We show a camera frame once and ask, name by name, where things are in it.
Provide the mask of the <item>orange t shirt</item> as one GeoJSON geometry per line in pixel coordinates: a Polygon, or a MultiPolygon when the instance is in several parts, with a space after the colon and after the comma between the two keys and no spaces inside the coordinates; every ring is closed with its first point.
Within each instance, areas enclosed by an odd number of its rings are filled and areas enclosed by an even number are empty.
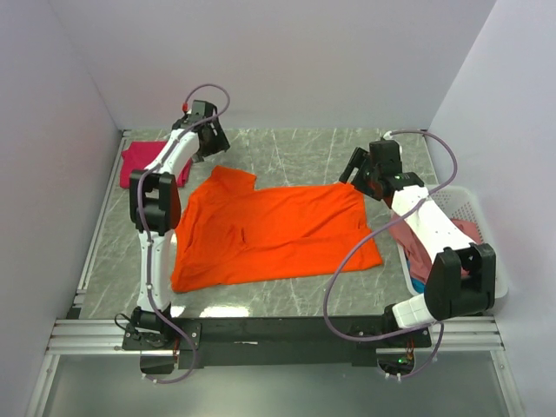
{"type": "Polygon", "coordinates": [[[257,189],[255,182],[217,166],[191,193],[175,230],[174,292],[331,275],[371,232],[351,185],[257,189]]]}

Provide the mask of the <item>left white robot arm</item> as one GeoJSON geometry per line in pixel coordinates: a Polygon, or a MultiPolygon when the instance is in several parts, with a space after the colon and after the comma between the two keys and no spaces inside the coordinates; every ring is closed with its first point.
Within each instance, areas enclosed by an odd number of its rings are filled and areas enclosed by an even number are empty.
{"type": "Polygon", "coordinates": [[[194,100],[183,109],[154,160],[134,169],[129,178],[129,215],[141,249],[140,290],[131,323],[155,349],[167,347],[175,330],[170,324],[169,251],[182,215],[177,177],[189,162],[229,149],[218,108],[194,100]]]}

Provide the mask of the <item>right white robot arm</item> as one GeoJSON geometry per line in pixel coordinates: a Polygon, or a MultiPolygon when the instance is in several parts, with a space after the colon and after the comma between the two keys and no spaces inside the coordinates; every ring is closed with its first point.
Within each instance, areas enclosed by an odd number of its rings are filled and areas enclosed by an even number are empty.
{"type": "Polygon", "coordinates": [[[403,172],[396,141],[380,139],[367,149],[356,148],[340,181],[386,203],[398,216],[396,221],[408,225],[432,263],[421,294],[385,308],[384,342],[399,347],[416,328],[494,306],[494,249],[464,234],[433,200],[433,191],[414,172],[403,172]]]}

